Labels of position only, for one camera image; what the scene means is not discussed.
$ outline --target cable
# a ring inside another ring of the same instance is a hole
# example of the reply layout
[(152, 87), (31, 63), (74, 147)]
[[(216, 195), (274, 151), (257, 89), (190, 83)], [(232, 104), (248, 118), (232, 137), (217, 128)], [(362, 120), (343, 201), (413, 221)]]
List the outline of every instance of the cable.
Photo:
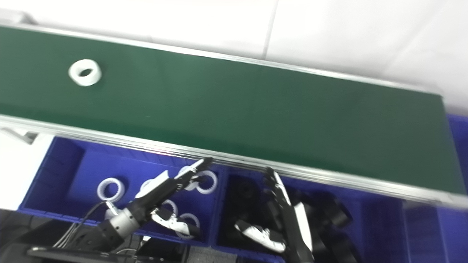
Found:
[(128, 242), (128, 247), (131, 248), (132, 247), (132, 241), (133, 241), (133, 234), (130, 235), (130, 241)]
[(137, 250), (134, 249), (134, 248), (124, 248), (124, 249), (121, 249), (121, 250), (117, 251), (116, 254), (118, 254), (120, 252), (128, 251), (128, 250), (134, 250), (135, 252), (137, 252)]
[(32, 230), (31, 224), (32, 224), (32, 220), (33, 220), (33, 219), (34, 219), (34, 216), (31, 216), (31, 218), (29, 219), (29, 222), (28, 222), (28, 228), (29, 228), (29, 230)]
[(73, 233), (70, 234), (70, 239), (67, 240), (67, 242), (64, 245), (64, 248), (69, 247), (70, 242), (73, 242), (76, 238), (76, 235), (78, 234), (79, 229), (83, 226), (83, 224), (86, 222), (86, 220), (89, 218), (89, 216), (94, 213), (94, 211), (102, 204), (106, 203), (106, 201), (99, 202), (95, 204), (89, 211), (86, 213), (86, 215), (83, 217), (81, 220), (80, 224), (73, 230)]
[(70, 225), (70, 227), (67, 229), (67, 231), (63, 234), (63, 236), (53, 245), (54, 248), (61, 248), (65, 242), (68, 240), (70, 237), (71, 232), (75, 229), (76, 223), (73, 223)]

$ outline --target white ring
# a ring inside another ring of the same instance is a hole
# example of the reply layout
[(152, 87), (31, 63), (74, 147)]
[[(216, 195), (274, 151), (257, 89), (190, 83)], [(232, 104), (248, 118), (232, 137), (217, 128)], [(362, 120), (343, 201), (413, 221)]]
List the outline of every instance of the white ring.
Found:
[[(195, 226), (200, 228), (200, 221), (198, 220), (198, 218), (194, 214), (185, 213), (185, 214), (180, 215), (180, 218), (182, 218), (182, 219), (190, 218), (193, 221), (195, 221)], [(176, 234), (177, 234), (178, 237), (180, 237), (182, 239), (192, 239), (192, 238), (194, 238), (193, 235), (185, 235), (185, 234), (182, 234), (181, 232), (176, 232)]]
[[(115, 183), (117, 185), (117, 193), (112, 196), (112, 197), (107, 197), (105, 194), (104, 194), (104, 190), (106, 189), (106, 187), (110, 184), (113, 184)], [(121, 181), (119, 181), (118, 179), (116, 178), (113, 178), (113, 177), (109, 177), (107, 179), (104, 179), (102, 182), (99, 183), (99, 185), (97, 186), (97, 196), (102, 200), (102, 201), (110, 201), (110, 202), (117, 202), (118, 200), (120, 200), (120, 198), (122, 198), (122, 196), (124, 196), (125, 194), (125, 186), (124, 186), (124, 183), (122, 183)]]
[[(86, 76), (80, 76), (85, 71), (90, 70)], [(78, 85), (87, 87), (95, 84), (101, 78), (101, 69), (94, 60), (82, 59), (73, 63), (68, 69), (68, 75)]]
[(171, 201), (169, 199), (162, 202), (161, 205), (170, 205), (170, 206), (172, 206), (172, 213), (174, 213), (175, 215), (177, 215), (177, 213), (179, 213), (179, 210), (177, 209), (177, 205), (173, 201)]
[(140, 186), (140, 192), (143, 191), (143, 188), (145, 186), (147, 186), (151, 181), (152, 181), (152, 179), (148, 179), (148, 180), (144, 181)]
[(197, 190), (204, 194), (204, 195), (208, 195), (208, 194), (211, 194), (214, 192), (214, 190), (216, 189), (216, 186), (218, 185), (218, 178), (216, 177), (216, 174), (214, 174), (214, 172), (212, 171), (203, 171), (203, 172), (199, 172), (197, 173), (198, 176), (209, 176), (213, 179), (213, 185), (208, 188), (208, 189), (203, 189), (200, 187), (200, 184), (197, 185)]

